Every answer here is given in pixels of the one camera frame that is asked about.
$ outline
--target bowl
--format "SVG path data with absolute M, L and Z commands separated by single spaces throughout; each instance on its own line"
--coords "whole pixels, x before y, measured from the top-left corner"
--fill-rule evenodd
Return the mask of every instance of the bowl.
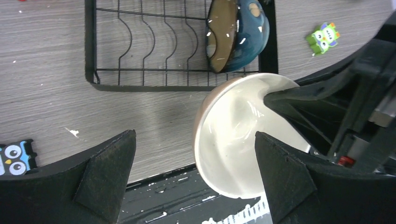
M 214 73 L 245 67 L 269 38 L 269 22 L 257 0 L 212 1 L 206 27 L 206 54 Z
M 309 151 L 306 140 L 263 103 L 268 93 L 294 87 L 286 77 L 259 73 L 231 79 L 209 93 L 195 117 L 192 143 L 197 169 L 209 187 L 230 198 L 265 194 L 255 156 L 257 131 Z

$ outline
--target green owl toy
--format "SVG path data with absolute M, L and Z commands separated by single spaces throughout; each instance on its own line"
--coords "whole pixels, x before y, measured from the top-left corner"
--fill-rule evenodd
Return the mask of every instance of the green owl toy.
M 314 55 L 324 54 L 330 47 L 337 45 L 339 33 L 335 30 L 334 23 L 323 23 L 315 28 L 313 34 L 308 35 L 305 39 L 308 41 Z

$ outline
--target metal wire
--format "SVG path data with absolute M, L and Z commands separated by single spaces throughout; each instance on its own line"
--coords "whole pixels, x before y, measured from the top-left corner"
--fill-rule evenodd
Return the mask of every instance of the metal wire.
M 199 88 L 197 87 L 204 87 L 202 88 L 203 91 L 207 91 L 210 90 L 210 88 L 208 89 L 208 87 L 215 87 L 223 82 L 225 82 L 226 80 L 228 80 L 229 78 L 233 78 L 235 76 L 244 76 L 248 73 L 256 73 L 258 72 L 258 63 L 256 62 L 255 65 L 253 66 L 248 66 L 248 68 L 243 68 L 240 71 L 236 71 L 233 73 L 226 73 L 226 74 L 213 74 L 210 72 L 210 66 L 208 65 L 206 56 L 198 56 L 197 52 L 199 50 L 200 53 L 202 53 L 202 49 L 205 49 L 205 43 L 202 42 L 202 40 L 200 40 L 199 37 L 201 37 L 201 34 L 198 35 L 196 29 L 197 29 L 197 24 L 200 24 L 199 29 L 201 30 L 205 30 L 205 21 L 206 21 L 206 16 L 207 16 L 207 9 L 208 9 L 208 4 L 206 1 L 204 0 L 204 4 L 202 7 L 202 12 L 204 12 L 204 16 L 202 17 L 197 17 L 197 16 L 191 16 L 189 15 L 189 10 L 188 7 L 192 7 L 191 5 L 193 4 L 197 4 L 197 3 L 201 3 L 200 0 L 184 0 L 183 3 L 183 9 L 181 9 L 180 15 L 176 15 L 174 13 L 168 13 L 167 10 L 169 8 L 167 8 L 167 4 L 171 4 L 174 3 L 175 4 L 175 0 L 153 0 L 151 1 L 153 5 L 158 5 L 158 9 L 159 10 L 153 10 L 150 9 L 149 12 L 147 12 L 147 9 L 145 9 L 145 7 L 143 6 L 143 4 L 146 4 L 147 2 L 143 1 L 143 0 L 114 0 L 117 2 L 117 9 L 111 8 L 111 7 L 95 7 L 95 11 L 101 11 L 107 14 L 111 14 L 111 13 L 116 13 L 117 14 L 117 20 L 119 20 L 123 26 L 125 26 L 127 28 L 128 34 L 129 34 L 129 44 L 127 46 L 127 49 L 118 57 L 118 67 L 117 68 L 109 68 L 108 66 L 101 66 L 100 64 L 98 64 L 98 60 L 97 60 L 97 55 L 95 55 L 94 61 L 95 61 L 95 77 L 97 79 L 97 84 L 104 84 L 104 85 L 114 85 L 112 83 L 105 83 L 104 78 L 103 77 L 108 77 L 112 75 L 112 72 L 116 72 L 118 75 L 117 81 L 116 81 L 116 85 L 117 86 L 123 86 L 125 87 L 126 85 L 128 86 L 128 83 L 124 83 L 124 81 L 122 82 L 123 79 L 122 77 L 124 76 L 129 76 L 129 80 L 135 79 L 137 80 L 137 82 L 134 82 L 132 85 L 130 86 L 138 86 L 139 87 L 139 91 L 142 90 L 142 86 L 143 87 L 148 87 L 147 91 L 155 91 L 155 87 L 162 87 L 161 90 L 164 90 L 164 87 L 167 87 L 169 89 L 166 89 L 167 91 L 172 91 L 172 87 L 179 87 L 179 88 L 175 88 L 175 91 L 178 90 L 183 90 L 183 91 L 188 91 L 188 88 L 180 88 L 180 87 L 194 87 L 192 89 L 194 90 L 199 90 Z M 138 8 L 134 8 L 133 10 L 125 10 L 125 8 L 123 8 L 123 4 L 128 3 L 131 4 L 130 2 L 139 4 Z M 95 12 L 96 15 L 96 22 L 95 22 L 95 30 L 97 28 L 97 17 L 98 14 Z M 148 28 L 149 34 L 151 35 L 151 48 L 149 49 L 149 52 L 147 54 L 145 54 L 142 57 L 141 60 L 141 66 L 138 65 L 128 65 L 127 67 L 125 65 L 122 66 L 123 63 L 121 63 L 122 60 L 125 60 L 125 55 L 127 55 L 130 51 L 131 48 L 136 49 L 138 47 L 140 47 L 139 44 L 136 44 L 136 42 L 139 42 L 139 40 L 137 40 L 136 38 L 138 38 L 137 32 L 139 32 L 139 30 L 135 30 L 135 25 L 132 25 L 131 22 L 126 21 L 126 19 L 128 18 L 128 16 L 140 16 L 140 20 L 141 22 L 144 24 L 144 26 L 146 26 L 146 28 Z M 148 58 L 150 56 L 153 55 L 153 52 L 155 51 L 156 47 L 157 47 L 157 37 L 155 35 L 154 29 L 153 29 L 153 25 L 157 26 L 158 24 L 153 24 L 152 22 L 150 22 L 149 18 L 158 18 L 158 17 L 162 17 L 163 19 L 161 20 L 161 22 L 163 23 L 163 26 L 166 27 L 169 30 L 169 35 L 170 38 L 172 38 L 172 43 L 173 46 L 170 47 L 168 52 L 163 52 L 162 55 L 164 55 L 164 67 L 152 67 L 150 66 L 150 63 L 147 63 Z M 191 54 L 187 54 L 187 56 L 184 58 L 183 63 L 179 64 L 179 68 L 172 68 L 172 66 L 170 65 L 170 60 L 172 59 L 172 57 L 174 56 L 178 56 L 177 51 L 181 51 L 184 48 L 186 48 L 185 46 L 179 46 L 179 40 L 180 40 L 180 33 L 178 33 L 179 28 L 175 28 L 175 25 L 172 23 L 169 23 L 168 19 L 170 20 L 182 20 L 183 23 L 187 26 L 187 29 L 184 30 L 184 32 L 187 32 L 191 35 L 191 46 L 192 47 L 192 52 Z M 95 33 L 95 42 L 97 43 L 97 35 L 98 32 L 100 32 L 100 30 L 96 31 Z M 205 66 L 203 66 L 203 68 L 197 68 L 197 61 L 203 62 L 206 64 Z M 163 77 L 163 82 L 161 85 L 156 84 L 156 85 L 152 85 L 152 84 L 148 84 L 148 81 L 146 79 L 146 76 L 153 76 L 153 75 L 157 75 L 159 77 Z M 197 83 L 193 83 L 192 81 L 193 79 L 197 79 Z

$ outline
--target bowl rim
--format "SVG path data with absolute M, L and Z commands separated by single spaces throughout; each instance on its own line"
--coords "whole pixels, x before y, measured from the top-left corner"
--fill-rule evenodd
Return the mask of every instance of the bowl rim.
M 205 110 L 203 111 L 202 115 L 200 116 L 201 118 L 200 118 L 200 120 L 199 120 L 198 125 L 195 127 L 196 130 L 195 130 L 195 132 L 194 132 L 195 135 L 193 136 L 193 139 L 194 139 L 194 142 L 193 142 L 193 151 L 194 151 L 194 160 L 195 160 L 195 163 L 196 163 L 196 167 L 197 167 L 198 171 L 200 172 L 202 179 L 206 182 L 206 184 L 207 184 L 210 188 L 212 188 L 213 190 L 215 190 L 216 192 L 218 192 L 218 193 L 220 193 L 220 194 L 222 194 L 222 195 L 224 195 L 224 196 L 226 196 L 226 197 L 229 197 L 229 198 L 250 199 L 250 198 L 255 198 L 255 197 L 259 197 L 259 196 L 264 196 L 264 195 L 265 195 L 265 192 L 263 192 L 263 193 L 260 194 L 260 195 L 258 195 L 258 194 L 249 194 L 249 195 L 245 195 L 245 196 L 237 196 L 237 195 L 234 195 L 234 194 L 230 194 L 230 193 L 224 192 L 224 191 L 222 191 L 221 189 L 217 188 L 216 186 L 214 186 L 214 185 L 206 178 L 205 175 L 203 175 L 202 171 L 200 170 L 200 164 L 202 164 L 202 162 L 199 160 L 199 155 L 198 155 L 198 150 L 197 150 L 197 149 L 198 149 L 198 146 L 199 146 L 199 139 L 200 139 L 199 137 L 200 137 L 200 134 L 201 134 L 202 126 L 203 126 L 203 124 L 204 124 L 204 122 L 205 122 L 205 120 L 206 120 L 206 118 L 207 118 L 207 116 L 208 116 L 208 114 L 209 114 L 209 111 L 213 108 L 213 106 L 215 105 L 215 103 L 217 103 L 218 100 L 219 100 L 221 97 L 223 97 L 227 92 L 229 92 L 232 88 L 234 88 L 235 86 L 237 86 L 237 85 L 239 85 L 239 84 L 241 84 L 241 83 L 243 83 L 243 82 L 246 82 L 246 81 L 248 81 L 248 80 L 251 80 L 251 79 L 258 79 L 258 78 L 261 78 L 261 77 L 268 77 L 268 76 L 277 76 L 277 77 L 279 77 L 279 76 L 281 76 L 281 75 L 275 74 L 275 73 L 256 73 L 256 74 L 252 74 L 252 75 L 247 75 L 247 76 L 245 76 L 245 77 L 237 77 L 237 78 L 235 78 L 235 79 L 230 79 L 230 81 L 233 80 L 233 82 L 230 82 L 226 87 L 224 87 L 223 90 L 221 90 L 221 91 L 217 94 L 217 96 L 215 96 L 215 97 L 211 100 L 211 102 L 209 103 L 209 105 L 205 108 Z M 293 83 L 295 84 L 296 87 L 299 86 L 299 85 L 298 85 L 297 83 L 295 83 L 293 80 L 291 80 L 291 79 L 289 79 L 289 78 L 287 78 L 287 77 L 285 77 L 285 76 L 281 76 L 281 77 L 290 80 L 291 82 L 293 82 Z

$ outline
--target owl eye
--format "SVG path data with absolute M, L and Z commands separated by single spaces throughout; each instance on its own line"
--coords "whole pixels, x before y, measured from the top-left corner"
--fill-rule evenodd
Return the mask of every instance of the owl eye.
M 14 162 L 10 166 L 10 173 L 12 175 L 21 175 L 26 171 L 26 165 L 23 162 Z
M 16 145 L 8 146 L 6 148 L 6 150 L 4 151 L 4 154 L 6 155 L 6 157 L 8 157 L 10 159 L 18 158 L 21 155 L 21 153 L 22 153 L 21 148 Z

